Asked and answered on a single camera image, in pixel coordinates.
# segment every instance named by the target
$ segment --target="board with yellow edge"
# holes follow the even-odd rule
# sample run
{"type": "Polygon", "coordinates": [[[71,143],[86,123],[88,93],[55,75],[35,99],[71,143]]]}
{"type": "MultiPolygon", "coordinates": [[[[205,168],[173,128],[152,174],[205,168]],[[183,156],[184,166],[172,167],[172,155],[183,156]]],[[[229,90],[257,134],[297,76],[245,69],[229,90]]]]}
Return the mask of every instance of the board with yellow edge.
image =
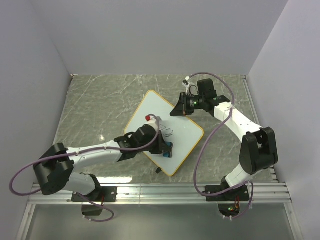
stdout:
{"type": "Polygon", "coordinates": [[[172,157],[163,157],[162,154],[150,154],[143,152],[168,176],[173,176],[188,155],[192,152],[200,139],[204,136],[204,130],[188,117],[170,116],[174,106],[153,90],[146,93],[139,104],[124,133],[135,132],[143,126],[148,114],[154,114],[161,118],[160,130],[166,142],[172,142],[172,157]]]}

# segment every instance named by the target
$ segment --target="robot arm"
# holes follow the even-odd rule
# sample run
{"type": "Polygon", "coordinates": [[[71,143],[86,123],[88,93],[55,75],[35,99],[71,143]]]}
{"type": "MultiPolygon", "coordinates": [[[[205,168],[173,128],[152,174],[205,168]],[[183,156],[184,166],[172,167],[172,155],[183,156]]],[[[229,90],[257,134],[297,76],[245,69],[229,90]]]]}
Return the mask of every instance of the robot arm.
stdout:
{"type": "Polygon", "coordinates": [[[278,162],[275,133],[270,127],[263,128],[238,111],[224,95],[217,96],[211,79],[197,82],[198,95],[192,95],[187,88],[181,92],[179,101],[170,113],[171,116],[186,116],[195,110],[203,109],[212,117],[224,121],[232,107],[232,117],[226,126],[241,141],[239,165],[222,179],[222,188],[226,189],[250,180],[258,172],[278,162]]]}
{"type": "Polygon", "coordinates": [[[102,191],[98,179],[93,174],[77,173],[74,170],[100,163],[116,163],[132,159],[144,151],[171,157],[173,144],[165,142],[161,131],[151,145],[143,147],[156,137],[157,131],[156,120],[149,119],[136,132],[129,132],[100,145],[80,148],[66,148],[63,143],[53,145],[41,158],[62,154],[70,156],[44,161],[33,166],[42,194],[51,195],[60,190],[67,190],[80,193],[94,201],[102,191]]]}

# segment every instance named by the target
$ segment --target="black scribble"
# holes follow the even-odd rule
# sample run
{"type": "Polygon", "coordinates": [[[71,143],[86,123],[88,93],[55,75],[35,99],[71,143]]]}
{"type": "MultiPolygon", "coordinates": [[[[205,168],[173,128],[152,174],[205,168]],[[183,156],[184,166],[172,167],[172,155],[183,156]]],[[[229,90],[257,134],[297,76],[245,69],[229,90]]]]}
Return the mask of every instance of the black scribble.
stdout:
{"type": "Polygon", "coordinates": [[[167,131],[165,133],[162,133],[165,137],[168,138],[168,137],[171,137],[174,134],[174,131],[171,129],[171,127],[167,128],[166,126],[161,125],[161,124],[159,126],[160,126],[159,131],[167,131]]]}

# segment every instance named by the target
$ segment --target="white wall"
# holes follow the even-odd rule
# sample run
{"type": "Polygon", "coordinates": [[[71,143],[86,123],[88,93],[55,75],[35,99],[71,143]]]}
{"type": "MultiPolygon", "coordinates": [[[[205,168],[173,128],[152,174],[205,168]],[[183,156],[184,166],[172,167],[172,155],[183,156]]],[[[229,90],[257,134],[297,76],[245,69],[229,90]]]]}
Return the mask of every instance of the white wall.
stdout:
{"type": "Polygon", "coordinates": [[[72,74],[248,74],[288,0],[31,0],[72,74]]]}
{"type": "MultiPolygon", "coordinates": [[[[29,0],[0,1],[0,234],[15,239],[27,197],[9,192],[18,169],[53,143],[70,76],[29,0]]],[[[28,192],[34,173],[17,179],[28,192]]]]}
{"type": "Polygon", "coordinates": [[[320,239],[320,1],[290,0],[248,76],[306,240],[320,239]]]}

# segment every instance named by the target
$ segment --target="gray tabletop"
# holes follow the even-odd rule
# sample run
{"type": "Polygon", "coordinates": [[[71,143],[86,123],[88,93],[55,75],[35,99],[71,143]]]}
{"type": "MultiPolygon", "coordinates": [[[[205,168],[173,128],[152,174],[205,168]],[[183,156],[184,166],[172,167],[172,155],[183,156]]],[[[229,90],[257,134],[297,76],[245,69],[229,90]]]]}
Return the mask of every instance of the gray tabletop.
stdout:
{"type": "MultiPolygon", "coordinates": [[[[78,75],[74,76],[67,95],[55,143],[66,147],[87,147],[102,144],[122,136],[124,128],[148,90],[155,90],[173,105],[179,93],[185,91],[186,75],[78,75]]],[[[240,75],[221,76],[234,91],[235,107],[254,121],[244,82],[240,75]]],[[[192,82],[211,78],[195,76],[192,82]]],[[[218,95],[231,99],[228,90],[213,79],[218,95]]],[[[204,129],[204,136],[174,176],[156,173],[157,166],[143,153],[117,163],[103,163],[83,168],[81,172],[106,178],[110,183],[189,183],[200,149],[210,132],[219,124],[203,110],[190,116],[204,129]]],[[[241,143],[226,127],[222,127],[209,142],[197,172],[199,182],[219,182],[239,163],[241,143]]],[[[257,182],[272,181],[269,170],[254,178],[257,182]]]]}

